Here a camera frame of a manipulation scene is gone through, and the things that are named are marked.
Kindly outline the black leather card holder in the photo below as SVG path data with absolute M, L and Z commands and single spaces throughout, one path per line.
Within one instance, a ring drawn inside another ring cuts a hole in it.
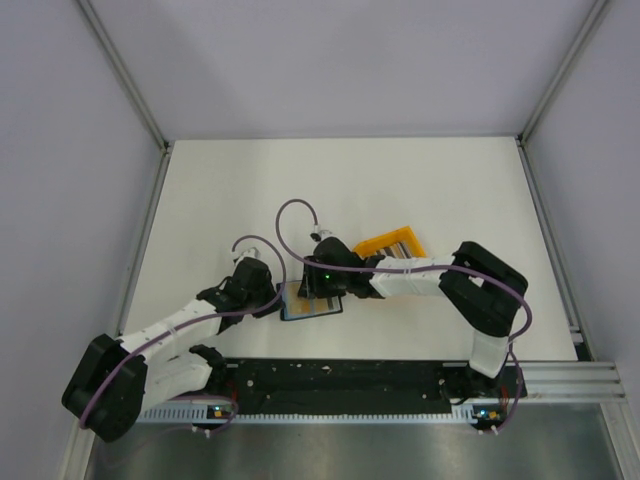
M 298 295 L 300 286 L 300 280 L 289 281 L 285 284 L 282 295 L 283 308 L 280 310 L 281 321 L 306 320 L 337 315 L 344 311 L 340 297 L 307 299 Z

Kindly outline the yellow plastic bin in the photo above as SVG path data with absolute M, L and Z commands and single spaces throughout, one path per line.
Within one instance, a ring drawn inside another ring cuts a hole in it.
M 413 258 L 427 257 L 426 251 L 410 226 L 401 227 L 377 237 L 364 240 L 353 248 L 353 252 L 365 258 L 376 255 L 375 252 L 378 249 L 398 241 L 406 241 L 409 244 L 414 255 Z

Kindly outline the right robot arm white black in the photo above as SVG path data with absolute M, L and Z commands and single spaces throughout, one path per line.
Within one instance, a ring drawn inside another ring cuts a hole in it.
M 442 296 L 474 329 L 469 388 L 487 396 L 502 385 L 509 336 L 528 288 L 518 271 L 472 241 L 461 243 L 450 256 L 432 259 L 363 257 L 333 235 L 316 235 L 315 240 L 313 253 L 304 258 L 299 297 Z

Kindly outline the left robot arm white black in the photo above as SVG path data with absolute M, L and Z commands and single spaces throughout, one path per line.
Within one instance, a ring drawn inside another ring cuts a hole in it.
M 61 403 L 101 440 L 121 438 L 147 410 L 185 393 L 216 396 L 226 387 L 223 356 L 205 341 L 280 309 L 266 263 L 244 257 L 232 275 L 168 317 L 134 333 L 95 337 Z

